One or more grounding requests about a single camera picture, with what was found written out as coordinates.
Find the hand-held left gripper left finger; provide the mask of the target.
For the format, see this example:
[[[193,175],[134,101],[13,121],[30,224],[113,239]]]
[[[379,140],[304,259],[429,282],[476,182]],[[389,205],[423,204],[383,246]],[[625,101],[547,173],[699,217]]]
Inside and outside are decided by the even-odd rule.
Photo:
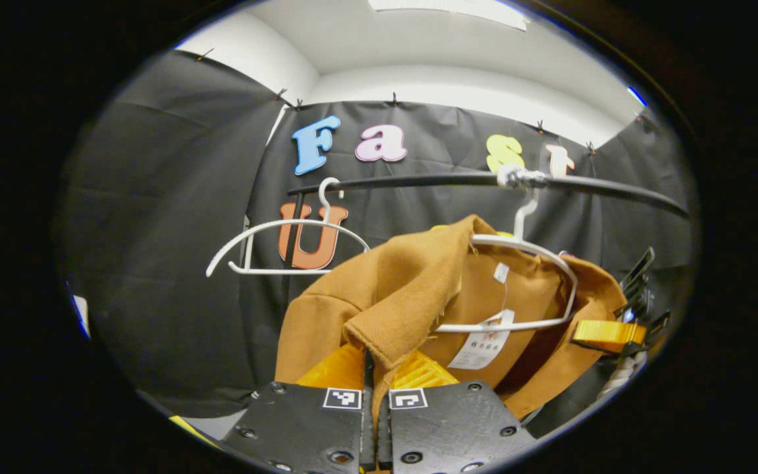
[[[222,439],[224,447],[277,473],[375,471],[372,369],[370,353],[345,346],[320,364],[314,385],[265,385]]]

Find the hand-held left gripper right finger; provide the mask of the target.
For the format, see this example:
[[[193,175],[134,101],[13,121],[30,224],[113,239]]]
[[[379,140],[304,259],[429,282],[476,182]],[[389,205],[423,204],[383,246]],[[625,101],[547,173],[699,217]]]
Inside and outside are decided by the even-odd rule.
[[[415,352],[392,374],[377,415],[376,470],[474,473],[523,456],[536,438],[482,380],[460,382]]]

